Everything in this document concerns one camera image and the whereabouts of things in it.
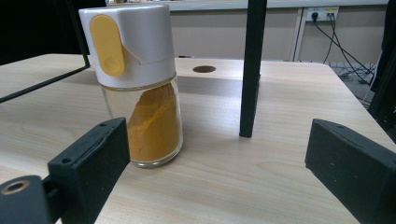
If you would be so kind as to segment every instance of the white plastic lid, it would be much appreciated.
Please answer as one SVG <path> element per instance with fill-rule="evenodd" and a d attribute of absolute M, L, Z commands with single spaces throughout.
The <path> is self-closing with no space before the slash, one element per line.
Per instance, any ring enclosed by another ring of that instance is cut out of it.
<path fill-rule="evenodd" d="M 135 88 L 176 75 L 168 5 L 79 11 L 99 82 Z"/>

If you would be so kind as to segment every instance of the wall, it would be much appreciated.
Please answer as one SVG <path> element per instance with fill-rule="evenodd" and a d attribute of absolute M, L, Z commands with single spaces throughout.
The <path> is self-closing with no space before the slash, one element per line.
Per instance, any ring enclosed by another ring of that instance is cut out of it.
<path fill-rule="evenodd" d="M 363 63 L 376 63 L 380 52 L 386 6 L 340 7 L 336 33 L 342 46 Z M 305 23 L 306 9 L 268 8 L 264 31 L 264 60 L 320 61 L 330 40 L 312 23 Z M 172 11 L 177 56 L 244 57 L 247 10 Z M 319 24 L 331 34 L 328 22 Z M 344 62 L 335 47 L 329 60 Z"/>

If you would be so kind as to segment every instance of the spice shaker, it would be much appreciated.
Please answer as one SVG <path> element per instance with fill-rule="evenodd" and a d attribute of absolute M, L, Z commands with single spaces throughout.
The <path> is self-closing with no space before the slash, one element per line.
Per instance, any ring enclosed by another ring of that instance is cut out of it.
<path fill-rule="evenodd" d="M 79 11 L 110 117 L 128 120 L 131 162 L 154 167 L 183 142 L 168 5 Z"/>

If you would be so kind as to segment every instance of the black metal pole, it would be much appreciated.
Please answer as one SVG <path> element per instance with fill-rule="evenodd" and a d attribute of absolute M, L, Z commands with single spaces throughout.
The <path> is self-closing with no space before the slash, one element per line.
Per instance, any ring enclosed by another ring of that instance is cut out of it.
<path fill-rule="evenodd" d="M 256 116 L 267 0 L 248 0 L 239 135 L 251 137 Z"/>

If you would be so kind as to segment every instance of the yellow flip cap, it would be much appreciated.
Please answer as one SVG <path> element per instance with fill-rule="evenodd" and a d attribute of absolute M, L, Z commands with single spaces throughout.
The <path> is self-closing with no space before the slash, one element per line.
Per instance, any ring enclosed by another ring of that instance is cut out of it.
<path fill-rule="evenodd" d="M 91 21 L 91 34 L 102 70 L 112 77 L 123 74 L 125 60 L 116 22 L 107 15 L 98 15 Z"/>

